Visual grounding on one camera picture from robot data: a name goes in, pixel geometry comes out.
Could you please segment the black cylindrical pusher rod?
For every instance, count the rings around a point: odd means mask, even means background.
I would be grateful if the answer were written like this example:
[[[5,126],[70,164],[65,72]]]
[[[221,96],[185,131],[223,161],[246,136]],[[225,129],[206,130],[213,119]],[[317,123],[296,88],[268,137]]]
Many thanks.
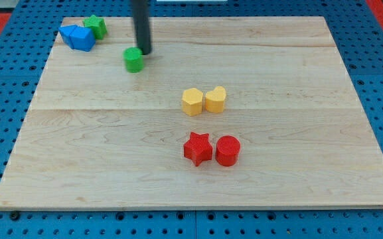
[[[131,15],[137,47],[143,55],[148,55],[152,51],[152,44],[147,0],[131,0]]]

